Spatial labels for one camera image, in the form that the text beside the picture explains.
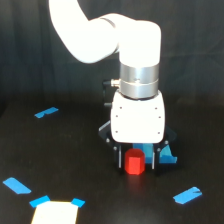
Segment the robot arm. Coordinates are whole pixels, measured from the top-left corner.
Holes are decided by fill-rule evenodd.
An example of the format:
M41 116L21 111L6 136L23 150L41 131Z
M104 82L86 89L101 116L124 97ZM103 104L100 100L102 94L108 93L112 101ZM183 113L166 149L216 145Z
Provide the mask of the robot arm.
M121 63L148 67L159 63L161 31L149 21L119 14L88 20L77 0L49 0L51 20L64 45L83 63L120 51Z
M119 51L120 79L111 109L117 142L158 143L165 114L158 91L161 31L157 24L119 14L88 20L77 0L49 0L55 30L70 53L95 63Z

